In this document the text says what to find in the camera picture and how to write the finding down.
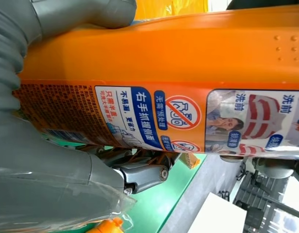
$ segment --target orange bottle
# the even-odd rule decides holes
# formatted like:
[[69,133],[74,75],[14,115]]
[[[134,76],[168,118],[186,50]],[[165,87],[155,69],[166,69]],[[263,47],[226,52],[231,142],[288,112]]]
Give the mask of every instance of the orange bottle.
[[299,5],[73,31],[20,76],[23,113],[61,139],[299,158]]

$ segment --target orange nozzle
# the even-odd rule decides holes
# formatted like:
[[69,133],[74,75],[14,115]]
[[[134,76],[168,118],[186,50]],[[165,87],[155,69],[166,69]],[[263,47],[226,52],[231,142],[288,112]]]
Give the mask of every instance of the orange nozzle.
[[89,230],[87,233],[124,233],[122,230],[123,221],[119,217],[103,220],[98,226]]

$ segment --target printed label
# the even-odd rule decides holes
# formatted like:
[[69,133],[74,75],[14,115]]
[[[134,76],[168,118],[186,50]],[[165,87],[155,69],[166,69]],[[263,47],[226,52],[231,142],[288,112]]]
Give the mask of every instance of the printed label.
[[175,151],[180,152],[199,152],[200,147],[193,142],[187,142],[184,140],[171,141],[172,148]]
[[200,123],[201,111],[192,99],[173,96],[167,99],[168,125],[180,130],[190,130]]
[[299,159],[299,91],[31,82],[14,93],[21,117],[63,140]]
[[162,150],[152,107],[143,87],[96,86],[97,97],[109,131],[123,147]]
[[214,90],[208,105],[206,152],[299,155],[299,91]]

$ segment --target yellow plastic sheet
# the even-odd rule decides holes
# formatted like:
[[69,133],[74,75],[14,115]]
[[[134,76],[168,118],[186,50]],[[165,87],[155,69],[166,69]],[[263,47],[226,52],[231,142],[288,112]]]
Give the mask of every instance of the yellow plastic sheet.
[[136,20],[208,11],[208,0],[137,0]]

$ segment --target white label section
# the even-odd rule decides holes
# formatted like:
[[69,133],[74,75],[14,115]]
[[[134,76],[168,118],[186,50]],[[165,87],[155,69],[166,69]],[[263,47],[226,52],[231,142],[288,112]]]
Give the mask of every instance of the white label section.
[[96,86],[99,106],[109,130],[123,147],[162,150],[145,143],[137,126],[130,87]]

